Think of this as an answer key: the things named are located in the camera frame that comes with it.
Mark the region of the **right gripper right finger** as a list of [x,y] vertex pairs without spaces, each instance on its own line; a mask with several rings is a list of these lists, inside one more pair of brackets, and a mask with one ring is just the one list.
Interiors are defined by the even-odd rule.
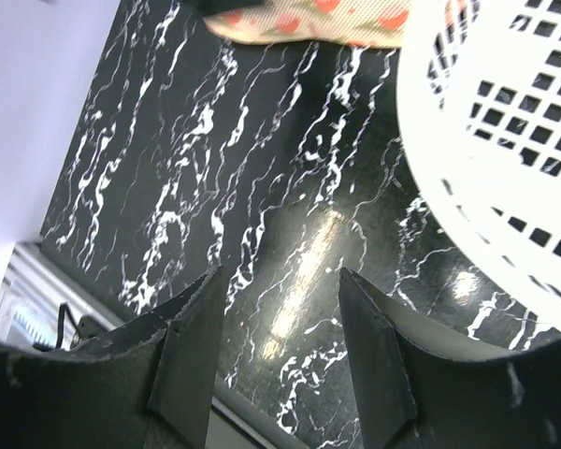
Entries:
[[561,448],[561,337],[518,352],[472,340],[340,272],[367,448]]

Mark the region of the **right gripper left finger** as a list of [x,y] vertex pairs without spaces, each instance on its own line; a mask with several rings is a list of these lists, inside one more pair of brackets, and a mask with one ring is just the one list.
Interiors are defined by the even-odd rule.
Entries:
[[79,347],[0,342],[0,448],[202,448],[227,276],[212,268]]

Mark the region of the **pink mesh bra laundry bag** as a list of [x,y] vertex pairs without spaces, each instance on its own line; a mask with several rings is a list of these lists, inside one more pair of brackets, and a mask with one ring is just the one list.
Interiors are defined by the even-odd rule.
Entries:
[[409,0],[266,1],[204,19],[213,34],[246,45],[305,40],[399,49]]

